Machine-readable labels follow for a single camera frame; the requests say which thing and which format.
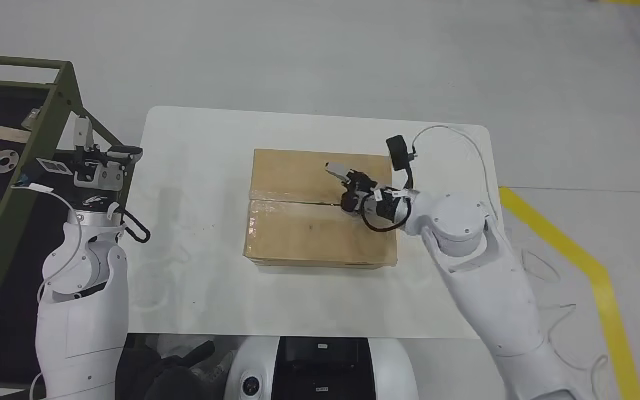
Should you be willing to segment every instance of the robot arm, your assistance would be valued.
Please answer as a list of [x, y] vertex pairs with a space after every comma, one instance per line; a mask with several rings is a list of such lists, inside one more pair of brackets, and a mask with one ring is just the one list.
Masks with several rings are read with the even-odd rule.
[[[395, 162], [393, 147], [395, 169], [407, 169], [408, 161]], [[397, 147], [406, 153], [406, 145]], [[572, 384], [545, 340], [524, 268], [484, 204], [459, 194], [433, 198], [409, 180], [402, 190], [380, 186], [334, 163], [326, 169], [346, 188], [344, 211], [362, 216], [367, 226], [366, 216], [377, 215], [393, 224], [389, 228], [422, 238], [461, 314], [487, 346], [509, 400], [592, 398]]]
[[[74, 145], [68, 165], [42, 159], [26, 164], [16, 187], [51, 194], [69, 207], [64, 241], [42, 268], [36, 353], [48, 398], [112, 400], [129, 323], [127, 257], [118, 238], [125, 231], [141, 243], [150, 237], [117, 201], [142, 149], [101, 152], [87, 118], [76, 121]], [[146, 236], [136, 236], [122, 214]]]

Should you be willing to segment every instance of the white cable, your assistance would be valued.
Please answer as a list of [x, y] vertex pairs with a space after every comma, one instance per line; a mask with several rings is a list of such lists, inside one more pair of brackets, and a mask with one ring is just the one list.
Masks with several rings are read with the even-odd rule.
[[485, 184], [485, 188], [487, 189], [487, 197], [489, 198], [489, 204], [491, 205], [491, 210], [493, 211], [493, 216], [497, 221], [498, 220], [498, 211], [496, 210], [496, 207], [493, 205], [493, 200], [491, 200], [491, 191], [489, 190], [489, 177], [488, 177], [488, 174], [487, 174], [487, 165], [484, 162], [484, 157], [482, 157], [482, 152], [480, 151], [480, 148], [478, 147], [476, 142], [473, 139], [471, 139], [471, 137], [469, 135], [467, 135], [463, 131], [460, 131], [458, 129], [452, 128], [452, 127], [450, 127], [448, 125], [431, 125], [431, 126], [428, 126], [428, 127], [424, 128], [420, 132], [418, 132], [418, 134], [413, 138], [413, 141], [411, 142], [411, 149], [415, 152], [416, 140], [418, 140], [420, 135], [422, 135], [424, 132], [426, 132], [428, 130], [435, 129], [435, 128], [445, 128], [445, 129], [450, 130], [451, 132], [457, 133], [458, 135], [460, 135], [463, 138], [465, 138], [469, 143], [471, 143], [473, 145], [473, 147], [476, 149], [476, 152], [478, 153], [478, 157], [480, 157], [480, 161], [482, 162], [482, 172], [484, 173], [484, 184]]
[[[531, 254], [531, 256], [532, 256], [532, 257], [537, 258], [537, 259], [538, 259], [538, 261], [540, 261], [541, 263], [543, 263], [544, 265], [546, 265], [547, 267], [549, 267], [549, 269], [550, 269], [551, 271], [553, 271], [553, 273], [554, 273], [554, 275], [555, 275], [555, 277], [556, 277], [556, 280], [555, 280], [555, 281], [550, 281], [549, 279], [547, 279], [547, 278], [545, 278], [545, 277], [543, 277], [543, 276], [540, 276], [540, 275], [538, 275], [538, 274], [534, 273], [533, 271], [531, 271], [531, 270], [527, 269], [527, 264], [526, 264], [526, 262], [525, 262], [525, 261], [526, 261], [526, 260], [525, 260], [525, 254], [526, 254], [526, 253]], [[546, 262], [546, 261], [545, 261], [545, 260], [543, 260], [542, 258], [538, 257], [538, 255], [537, 255], [537, 254], [534, 254], [534, 253], [532, 253], [532, 252], [531, 252], [531, 251], [529, 251], [529, 250], [522, 249], [522, 251], [520, 252], [520, 264], [522, 264], [522, 268], [524, 269], [524, 271], [525, 271], [526, 273], [528, 273], [528, 274], [529, 274], [529, 275], [531, 275], [531, 276], [535, 276], [536, 278], [540, 279], [541, 281], [544, 281], [544, 282], [547, 282], [547, 283], [554, 283], [554, 282], [560, 282], [560, 281], [562, 280], [562, 278], [560, 277], [560, 273], [558, 272], [558, 270], [557, 270], [553, 265], [549, 264], [548, 262]]]
[[38, 381], [38, 378], [40, 378], [41, 376], [42, 376], [42, 372], [36, 375], [36, 377], [33, 378], [33, 380], [31, 381], [31, 387], [29, 388], [29, 400], [33, 400], [33, 388], [36, 386], [36, 382]]
[[78, 243], [76, 244], [76, 248], [73, 251], [73, 253], [71, 254], [71, 257], [69, 257], [69, 259], [67, 260], [67, 262], [64, 263], [62, 265], [62, 267], [60, 267], [60, 269], [58, 269], [56, 272], [54, 272], [52, 275], [50, 275], [47, 279], [42, 281], [42, 283], [40, 284], [40, 287], [38, 288], [38, 292], [36, 293], [36, 300], [38, 300], [38, 304], [40, 304], [40, 300], [42, 299], [42, 296], [41, 296], [40, 293], [43, 291], [43, 288], [45, 287], [45, 285], [47, 285], [49, 282], [51, 282], [51, 280], [56, 275], [58, 275], [60, 272], [62, 272], [62, 270], [64, 270], [67, 267], [67, 265], [69, 265], [69, 263], [71, 263], [71, 261], [76, 256], [76, 254], [78, 254], [78, 250], [80, 249], [80, 244], [82, 243], [82, 225], [80, 225], [80, 218], [78, 217], [78, 214], [76, 213], [76, 210], [71, 206], [71, 204], [69, 204], [68, 201], [63, 199], [61, 196], [53, 193], [52, 192], [53, 189], [51, 189], [51, 188], [49, 188], [47, 186], [42, 186], [42, 185], [38, 185], [38, 184], [35, 184], [35, 183], [31, 183], [31, 184], [29, 184], [29, 186], [12, 186], [11, 188], [12, 189], [27, 189], [27, 190], [31, 190], [31, 191], [34, 191], [34, 192], [44, 193], [44, 194], [48, 194], [49, 196], [53, 196], [56, 199], [58, 199], [61, 202], [63, 202], [64, 205], [67, 206], [69, 211], [71, 211], [71, 213], [73, 213], [73, 215], [76, 217], [76, 224], [78, 225]]
[[551, 325], [551, 328], [549, 328], [549, 331], [547, 332], [547, 341], [549, 342], [549, 345], [551, 345], [551, 348], [553, 349], [553, 352], [555, 353], [555, 355], [565, 365], [577, 371], [589, 372], [589, 380], [591, 381], [591, 393], [593, 393], [593, 397], [596, 400], [600, 400], [600, 395], [598, 395], [598, 391], [596, 390], [595, 374], [600, 364], [606, 365], [606, 363], [609, 362], [609, 356], [607, 356], [606, 354], [600, 354], [598, 357], [596, 357], [596, 360], [593, 362], [593, 364], [591, 364], [590, 367], [581, 367], [579, 365], [575, 365], [567, 361], [564, 357], [560, 355], [558, 350], [553, 345], [553, 339], [551, 337], [551, 333], [558, 325], [560, 325], [560, 322], [564, 321], [566, 318], [568, 318], [571, 314], [574, 313], [574, 311], [576, 310], [576, 307], [577, 307], [576, 304], [563, 304], [563, 305], [555, 304], [551, 306], [540, 307], [543, 310], [560, 310], [563, 308], [569, 309], [569, 311], [567, 311], [562, 317], [558, 318], [558, 320], [554, 322], [553, 325]]

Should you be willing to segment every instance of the gray floor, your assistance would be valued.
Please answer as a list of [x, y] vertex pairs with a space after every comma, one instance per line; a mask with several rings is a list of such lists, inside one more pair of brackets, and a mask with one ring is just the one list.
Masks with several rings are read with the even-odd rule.
[[[5, 0], [0, 54], [73, 61], [87, 108], [130, 144], [156, 105], [485, 125], [501, 185], [595, 190], [519, 193], [607, 265], [627, 335], [640, 337], [638, 10], [587, 0]], [[38, 76], [0, 69], [0, 79]], [[457, 390], [449, 398], [475, 393]]]

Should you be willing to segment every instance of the yellow floor line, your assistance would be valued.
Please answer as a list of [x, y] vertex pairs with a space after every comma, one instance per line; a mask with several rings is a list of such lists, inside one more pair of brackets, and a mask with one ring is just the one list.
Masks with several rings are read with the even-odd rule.
[[601, 0], [604, 3], [626, 4], [628, 6], [640, 6], [640, 0]]
[[500, 201], [507, 210], [589, 278], [622, 399], [639, 400], [638, 375], [607, 268], [511, 189], [500, 188]]

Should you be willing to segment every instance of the cable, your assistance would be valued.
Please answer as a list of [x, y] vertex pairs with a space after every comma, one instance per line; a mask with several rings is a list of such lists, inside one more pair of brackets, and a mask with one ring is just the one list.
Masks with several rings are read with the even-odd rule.
[[391, 226], [387, 226], [387, 227], [384, 227], [384, 228], [378, 228], [377, 226], [373, 226], [371, 224], [371, 222], [369, 222], [369, 220], [367, 219], [367, 217], [366, 217], [367, 213], [366, 213], [366, 211], [364, 209], [364, 203], [372, 195], [373, 195], [373, 193], [369, 193], [369, 194], [365, 195], [362, 198], [362, 203], [361, 203], [362, 205], [360, 206], [360, 215], [362, 216], [362, 221], [367, 226], [367, 228], [371, 229], [374, 232], [381, 232], [381, 233], [382, 232], [390, 232], [390, 231], [392, 231], [394, 229], [400, 228], [402, 225], [404, 225], [407, 222], [407, 220], [409, 219], [409, 216], [411, 215], [411, 201], [409, 200], [408, 197], [405, 197], [404, 200], [405, 200], [405, 203], [407, 203], [407, 215], [404, 216], [402, 221], [398, 222], [397, 224], [394, 224], [394, 225], [391, 225]]
[[36, 377], [31, 381], [31, 387], [29, 388], [29, 400], [33, 400], [33, 388], [36, 386], [36, 382], [41, 376], [42, 372], [38, 373], [38, 375], [36, 375]]
[[407, 166], [407, 181], [404, 184], [405, 189], [413, 189], [413, 171], [411, 171], [411, 166]]
[[[553, 274], [555, 275], [555, 280], [551, 281], [543, 276], [540, 276], [536, 273], [534, 273], [533, 271], [527, 269], [527, 264], [526, 264], [526, 254], [530, 254], [532, 257], [535, 257], [538, 261], [540, 261], [541, 263], [543, 263], [544, 265], [546, 265], [547, 267], [549, 267], [549, 269], [551, 271], [553, 271]], [[535, 276], [536, 278], [540, 279], [541, 281], [547, 282], [547, 283], [554, 283], [554, 282], [560, 282], [562, 280], [562, 278], [560, 277], [560, 273], [558, 272], [558, 270], [556, 270], [556, 268], [549, 264], [548, 262], [546, 262], [545, 260], [543, 260], [542, 258], [538, 257], [537, 254], [532, 253], [529, 250], [526, 249], [522, 249], [522, 251], [520, 251], [520, 264], [522, 264], [522, 268], [525, 270], [526, 273], [528, 273], [531, 276]]]
[[553, 345], [553, 339], [551, 337], [551, 333], [553, 332], [553, 330], [558, 325], [560, 325], [560, 322], [564, 321], [571, 314], [574, 313], [574, 311], [577, 308], [577, 305], [575, 303], [573, 303], [573, 304], [563, 304], [563, 305], [555, 304], [555, 305], [544, 306], [544, 307], [540, 307], [540, 308], [543, 309], [543, 310], [560, 310], [560, 309], [563, 309], [563, 308], [568, 308], [569, 309], [569, 311], [567, 311], [562, 317], [558, 318], [558, 320], [556, 322], [554, 322], [553, 325], [551, 325], [551, 327], [549, 328], [549, 331], [547, 332], [547, 341], [549, 342], [549, 345], [551, 345], [551, 348], [553, 349], [553, 352], [555, 353], [555, 355], [565, 365], [567, 365], [568, 367], [573, 368], [573, 369], [575, 369], [577, 371], [589, 372], [589, 380], [591, 381], [591, 393], [593, 393], [593, 397], [596, 400], [600, 400], [600, 396], [598, 395], [598, 391], [596, 390], [595, 374], [596, 374], [596, 371], [597, 371], [598, 367], [600, 366], [600, 364], [606, 364], [607, 362], [609, 362], [609, 356], [607, 356], [606, 354], [601, 354], [596, 358], [596, 360], [593, 362], [593, 364], [591, 364], [590, 367], [581, 367], [581, 366], [575, 365], [575, 364], [567, 361], [564, 357], [562, 357], [560, 355], [560, 353], [558, 352], [558, 350], [556, 350], [555, 346]]
[[78, 254], [78, 250], [80, 249], [80, 244], [82, 244], [82, 225], [80, 225], [80, 218], [78, 217], [78, 214], [76, 213], [76, 210], [71, 206], [71, 204], [69, 204], [69, 202], [66, 201], [65, 199], [63, 199], [60, 195], [58, 195], [56, 193], [53, 193], [51, 191], [52, 190], [51, 188], [32, 183], [29, 186], [12, 186], [11, 189], [14, 189], [14, 190], [15, 189], [26, 189], [26, 190], [31, 190], [31, 191], [38, 192], [38, 193], [48, 194], [49, 196], [53, 196], [56, 199], [58, 199], [61, 202], [63, 202], [64, 205], [67, 206], [69, 211], [71, 211], [73, 213], [73, 215], [76, 217], [76, 225], [78, 225], [78, 243], [76, 244], [76, 248], [75, 248], [75, 250], [73, 250], [73, 253], [71, 254], [71, 257], [69, 257], [67, 262], [65, 262], [62, 265], [62, 267], [60, 267], [56, 272], [54, 272], [52, 275], [50, 275], [47, 279], [42, 281], [42, 283], [40, 284], [40, 287], [38, 287], [38, 292], [36, 293], [36, 300], [38, 301], [38, 304], [40, 304], [40, 300], [42, 299], [42, 296], [41, 296], [40, 293], [43, 292], [43, 288], [45, 287], [45, 285], [47, 285], [49, 282], [51, 282], [51, 280], [54, 277], [56, 277], [60, 272], [62, 272], [62, 270], [65, 269], [67, 267], [67, 265], [69, 265], [69, 263], [71, 263], [71, 261], [74, 259], [76, 254]]
[[416, 154], [416, 140], [418, 140], [418, 138], [420, 137], [420, 135], [422, 135], [424, 132], [431, 130], [431, 129], [435, 129], [435, 128], [445, 128], [450, 130], [451, 132], [457, 133], [458, 135], [462, 136], [463, 138], [465, 138], [469, 143], [471, 143], [473, 145], [473, 147], [476, 149], [476, 152], [478, 153], [478, 156], [480, 157], [480, 161], [482, 162], [482, 171], [484, 173], [484, 184], [485, 184], [485, 188], [487, 189], [487, 197], [489, 198], [489, 204], [491, 205], [491, 210], [493, 211], [493, 216], [495, 217], [496, 221], [498, 220], [498, 212], [496, 210], [495, 205], [493, 204], [493, 200], [491, 200], [491, 191], [489, 190], [489, 177], [487, 174], [487, 165], [484, 162], [484, 157], [482, 157], [482, 152], [480, 151], [480, 148], [478, 147], [478, 145], [476, 144], [476, 142], [471, 139], [471, 137], [469, 135], [467, 135], [466, 133], [452, 128], [448, 125], [431, 125], [428, 126], [426, 128], [424, 128], [423, 130], [421, 130], [420, 132], [418, 132], [418, 134], [413, 138], [413, 141], [411, 141], [411, 149], [413, 151], [413, 154]]
[[151, 231], [149, 229], [147, 229], [146, 226], [142, 225], [142, 222], [140, 222], [136, 217], [133, 216], [133, 214], [131, 214], [129, 211], [127, 211], [124, 207], [119, 207], [120, 210], [122, 210], [122, 212], [124, 213], [124, 215], [126, 215], [127, 217], [129, 217], [137, 226], [138, 228], [140, 228], [140, 230], [142, 232], [144, 232], [144, 238], [140, 238], [138, 235], [136, 235], [136, 233], [131, 230], [131, 228], [127, 227], [125, 224], [125, 230], [127, 231], [127, 233], [129, 235], [131, 235], [131, 237], [133, 238], [133, 240], [135, 240], [138, 243], [147, 243], [149, 241], [149, 239], [151, 239]]

